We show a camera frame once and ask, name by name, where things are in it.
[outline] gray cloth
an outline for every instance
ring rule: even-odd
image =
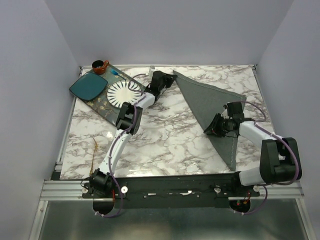
[[[225,110],[223,106],[226,103],[246,99],[244,95],[197,82],[176,71],[173,71],[173,74],[178,76],[176,83],[203,130],[209,126],[216,114],[221,114]],[[235,171],[238,139],[214,135],[207,137],[226,165]]]

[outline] metal floor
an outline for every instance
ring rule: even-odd
[[[253,207],[261,200],[254,200]],[[269,199],[252,215],[221,208],[129,209],[94,215],[90,201],[50,201],[41,240],[307,240],[295,199]]]

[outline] marble table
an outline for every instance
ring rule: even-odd
[[[148,73],[148,67],[121,68],[129,76]],[[172,74],[173,70],[198,82],[246,96],[267,113],[254,73],[248,65],[166,66],[156,70]],[[148,77],[138,77],[148,84]],[[246,104],[244,114],[259,119],[259,111]],[[269,120],[261,123],[273,131]],[[77,99],[71,120],[60,179],[83,179],[89,176],[96,140],[93,169],[106,156],[116,128]],[[239,137],[236,149],[236,170],[259,166],[260,149]],[[124,148],[116,166],[117,177],[146,177],[230,173],[193,116],[188,104],[174,83],[159,101],[143,112],[140,129]]]

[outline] white paper plate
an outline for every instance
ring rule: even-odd
[[[121,108],[124,102],[133,103],[140,98],[141,93],[137,92],[141,91],[140,86],[134,81],[130,82],[130,89],[135,91],[131,91],[128,86],[129,80],[121,80],[116,81],[109,87],[106,92],[106,98],[112,106]]]

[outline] small bowl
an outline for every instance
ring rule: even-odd
[[[96,74],[101,75],[106,72],[108,65],[109,61],[97,60],[92,63],[92,69]]]

